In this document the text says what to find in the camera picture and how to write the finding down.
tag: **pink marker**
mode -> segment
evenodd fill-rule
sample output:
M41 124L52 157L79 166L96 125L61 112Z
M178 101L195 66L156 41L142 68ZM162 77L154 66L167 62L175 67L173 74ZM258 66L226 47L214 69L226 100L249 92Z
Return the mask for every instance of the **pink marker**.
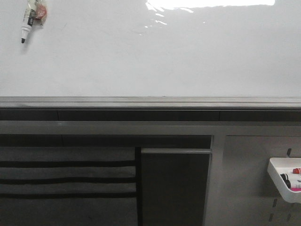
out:
M301 192L301 188L291 188L293 192Z

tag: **plastic bag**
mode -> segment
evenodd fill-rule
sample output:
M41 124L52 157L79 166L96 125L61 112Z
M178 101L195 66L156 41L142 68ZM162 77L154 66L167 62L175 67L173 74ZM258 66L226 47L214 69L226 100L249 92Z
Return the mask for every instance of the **plastic bag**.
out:
M36 17L35 22L37 24L43 25L47 18L47 5L45 0L36 0Z

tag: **marker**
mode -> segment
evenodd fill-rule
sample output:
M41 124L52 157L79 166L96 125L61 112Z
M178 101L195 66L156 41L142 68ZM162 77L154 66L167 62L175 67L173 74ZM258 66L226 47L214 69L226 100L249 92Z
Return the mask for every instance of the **marker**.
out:
M301 188L291 188L293 192L301 192Z
M280 176L282 177L282 179L284 181L286 181L286 180L301 180L301 174L283 173L283 174L280 174Z
M295 173L295 174L301 174L301 168L295 168L295 169L293 169L293 173Z
M28 0L22 25L22 43L25 42L29 32L32 30L33 21L37 15L37 0Z
M301 180L285 180L284 182L290 189L301 188Z

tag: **white surface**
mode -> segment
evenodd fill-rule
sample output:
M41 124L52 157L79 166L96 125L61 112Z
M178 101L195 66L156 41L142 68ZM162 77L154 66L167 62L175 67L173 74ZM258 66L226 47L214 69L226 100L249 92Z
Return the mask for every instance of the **white surface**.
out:
M27 0L2 0L0 96L301 97L301 1L193 13L145 2L48 0L22 45Z
M270 158L268 173L271 176L282 198L290 203L301 203L301 192L290 190L284 180L281 178L282 173L292 173L294 168L299 168L300 158Z

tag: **marker holder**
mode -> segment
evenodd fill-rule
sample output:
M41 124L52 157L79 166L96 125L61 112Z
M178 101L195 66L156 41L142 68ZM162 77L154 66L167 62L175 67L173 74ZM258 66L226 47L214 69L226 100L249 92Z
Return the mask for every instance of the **marker holder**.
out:
M290 203L301 203L301 192L293 192L281 178L282 173L292 173L294 168L301 167L301 158L270 158L268 173L280 192L282 198Z

